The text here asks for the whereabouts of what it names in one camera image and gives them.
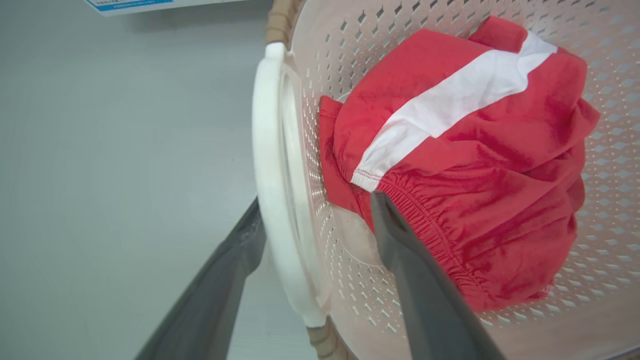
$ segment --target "laundry basket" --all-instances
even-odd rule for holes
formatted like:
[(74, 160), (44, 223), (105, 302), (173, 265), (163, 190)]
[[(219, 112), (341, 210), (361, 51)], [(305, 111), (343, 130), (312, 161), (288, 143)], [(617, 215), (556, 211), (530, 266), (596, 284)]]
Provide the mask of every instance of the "laundry basket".
[(335, 357), (411, 354), (374, 235), (327, 202), (320, 96), (344, 102), (420, 29), (468, 37), (490, 15), (585, 59), (583, 97), (602, 119), (586, 140), (587, 199), (555, 289), (543, 301), (477, 315), (509, 359), (607, 359), (640, 345), (640, 1), (276, 0), (253, 100), (259, 202), (289, 302), (312, 341), (336, 335)]

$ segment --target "label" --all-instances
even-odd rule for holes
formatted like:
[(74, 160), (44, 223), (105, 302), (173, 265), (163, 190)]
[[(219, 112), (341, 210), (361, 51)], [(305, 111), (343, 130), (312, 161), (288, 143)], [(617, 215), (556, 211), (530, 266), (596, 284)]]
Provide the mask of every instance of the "label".
[(120, 10), (155, 4), (172, 3), (174, 0), (88, 0), (99, 12)]

